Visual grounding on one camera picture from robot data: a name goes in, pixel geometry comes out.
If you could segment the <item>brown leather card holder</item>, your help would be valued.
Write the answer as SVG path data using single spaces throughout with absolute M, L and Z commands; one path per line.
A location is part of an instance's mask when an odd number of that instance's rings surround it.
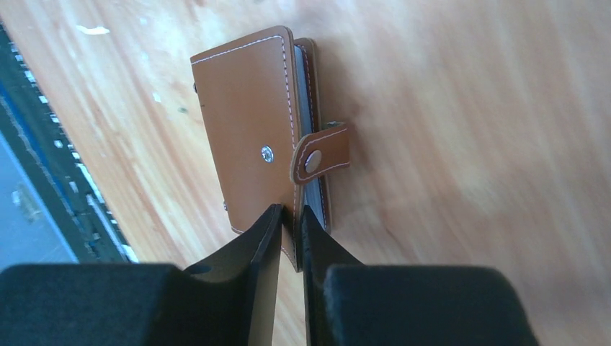
M 190 62 L 232 230 L 245 232 L 280 204 L 281 248 L 301 271 L 303 209 L 328 230 L 326 177 L 350 164 L 348 125 L 321 119 L 314 42 L 278 25 Z

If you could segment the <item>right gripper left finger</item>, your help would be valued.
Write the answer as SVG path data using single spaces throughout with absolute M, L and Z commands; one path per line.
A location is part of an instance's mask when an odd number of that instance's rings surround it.
M 16 265 L 1 274 L 3 345 L 270 345 L 282 208 L 186 269 Z

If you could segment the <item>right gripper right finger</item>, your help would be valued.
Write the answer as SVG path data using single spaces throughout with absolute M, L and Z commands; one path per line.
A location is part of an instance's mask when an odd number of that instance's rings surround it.
M 516 290 L 479 266 L 366 265 L 301 218 L 309 345 L 536 345 Z

